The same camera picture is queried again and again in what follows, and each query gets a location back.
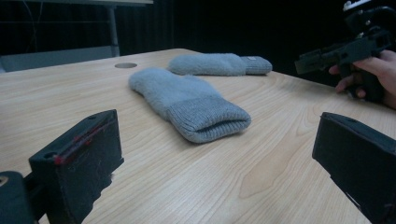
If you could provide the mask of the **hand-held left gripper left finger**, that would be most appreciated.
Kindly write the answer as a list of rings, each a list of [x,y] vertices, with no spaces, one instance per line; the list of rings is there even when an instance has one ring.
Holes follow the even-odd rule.
[[[80,121],[29,159],[51,224],[81,224],[124,162],[115,109]]]

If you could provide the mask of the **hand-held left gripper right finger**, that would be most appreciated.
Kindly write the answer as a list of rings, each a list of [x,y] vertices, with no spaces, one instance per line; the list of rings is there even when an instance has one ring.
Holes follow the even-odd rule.
[[[324,112],[312,158],[373,224],[396,224],[396,140]]]

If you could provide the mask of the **grey knitted sock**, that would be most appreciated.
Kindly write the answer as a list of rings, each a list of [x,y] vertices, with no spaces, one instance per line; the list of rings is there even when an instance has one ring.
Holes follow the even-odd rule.
[[[196,144],[240,133],[251,123],[248,112],[195,76],[148,68],[130,75],[129,86],[185,139]]]
[[[176,56],[169,62],[168,69],[178,75],[240,77],[266,75],[273,66],[260,56],[200,53]]]

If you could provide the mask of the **grey table with metal leg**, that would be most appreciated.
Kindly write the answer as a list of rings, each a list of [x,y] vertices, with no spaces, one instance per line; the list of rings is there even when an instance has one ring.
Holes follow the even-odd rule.
[[[153,0],[0,0],[0,74],[120,56],[118,7]]]

